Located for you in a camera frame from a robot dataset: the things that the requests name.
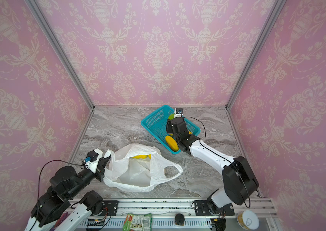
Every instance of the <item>red wire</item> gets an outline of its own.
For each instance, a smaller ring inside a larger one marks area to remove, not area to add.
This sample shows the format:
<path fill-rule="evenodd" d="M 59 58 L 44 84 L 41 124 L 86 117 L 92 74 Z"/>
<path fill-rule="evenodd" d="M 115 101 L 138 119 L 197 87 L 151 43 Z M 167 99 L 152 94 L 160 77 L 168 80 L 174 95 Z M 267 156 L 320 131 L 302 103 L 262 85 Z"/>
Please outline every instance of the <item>red wire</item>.
<path fill-rule="evenodd" d="M 106 218 L 106 216 L 108 215 L 108 208 L 107 208 L 107 207 L 105 207 L 105 209 L 106 209 L 106 214 L 105 214 L 105 217 L 104 217 L 103 219 L 105 219 L 105 218 Z"/>

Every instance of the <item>white plastic bag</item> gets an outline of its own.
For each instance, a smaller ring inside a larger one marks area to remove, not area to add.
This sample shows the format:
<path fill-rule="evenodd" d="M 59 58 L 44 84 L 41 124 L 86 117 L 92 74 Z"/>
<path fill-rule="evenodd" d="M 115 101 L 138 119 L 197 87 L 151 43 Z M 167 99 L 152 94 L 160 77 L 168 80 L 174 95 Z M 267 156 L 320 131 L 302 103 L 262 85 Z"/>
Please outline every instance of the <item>white plastic bag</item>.
<path fill-rule="evenodd" d="M 145 159 L 132 158 L 138 155 L 150 155 Z M 161 156 L 156 147 L 141 144 L 129 144 L 115 153 L 108 150 L 105 156 L 112 156 L 109 169 L 105 169 L 104 182 L 109 187 L 117 187 L 125 192 L 149 192 L 160 183 L 177 178 L 183 172 L 179 164 Z M 174 166 L 178 174 L 166 177 L 164 169 Z"/>

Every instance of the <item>pink wallpaper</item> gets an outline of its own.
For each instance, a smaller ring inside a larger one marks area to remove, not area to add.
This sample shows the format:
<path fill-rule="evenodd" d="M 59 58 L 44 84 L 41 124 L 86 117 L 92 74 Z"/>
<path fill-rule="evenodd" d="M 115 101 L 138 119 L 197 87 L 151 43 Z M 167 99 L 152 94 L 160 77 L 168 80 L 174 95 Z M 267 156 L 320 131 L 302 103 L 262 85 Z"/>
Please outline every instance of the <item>pink wallpaper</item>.
<path fill-rule="evenodd" d="M 38 0 L 96 105 L 225 105 L 274 0 Z"/>
<path fill-rule="evenodd" d="M 0 230 L 25 228 L 88 114 L 25 2 L 0 0 Z"/>
<path fill-rule="evenodd" d="M 288 0 L 235 118 L 284 230 L 326 230 L 326 0 Z"/>

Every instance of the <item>plastic bag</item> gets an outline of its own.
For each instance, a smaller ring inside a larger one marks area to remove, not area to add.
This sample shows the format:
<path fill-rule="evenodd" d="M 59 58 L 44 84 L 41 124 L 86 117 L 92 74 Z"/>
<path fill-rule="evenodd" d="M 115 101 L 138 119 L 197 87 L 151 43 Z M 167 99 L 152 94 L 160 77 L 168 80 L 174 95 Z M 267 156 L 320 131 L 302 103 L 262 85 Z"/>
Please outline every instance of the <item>plastic bag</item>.
<path fill-rule="evenodd" d="M 151 213 L 135 215 L 128 213 L 123 224 L 123 231 L 151 231 Z"/>
<path fill-rule="evenodd" d="M 132 158 L 138 155 L 150 155 L 145 159 Z M 182 174 L 179 164 L 161 156 L 156 147 L 141 144 L 129 144 L 115 153 L 108 150 L 106 156 L 111 155 L 109 169 L 105 169 L 104 183 L 109 187 L 117 187 L 125 192 L 149 192 L 158 184 L 168 182 Z M 164 169 L 174 166 L 178 174 L 166 177 Z"/>

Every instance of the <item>barcode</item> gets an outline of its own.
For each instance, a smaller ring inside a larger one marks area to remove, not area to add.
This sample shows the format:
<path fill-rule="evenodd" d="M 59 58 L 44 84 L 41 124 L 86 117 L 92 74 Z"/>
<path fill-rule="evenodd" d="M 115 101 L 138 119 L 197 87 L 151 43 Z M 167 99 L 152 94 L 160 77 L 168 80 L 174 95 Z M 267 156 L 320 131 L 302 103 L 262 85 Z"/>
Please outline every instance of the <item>barcode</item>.
<path fill-rule="evenodd" d="M 143 231 L 150 231 L 150 217 L 144 217 Z"/>

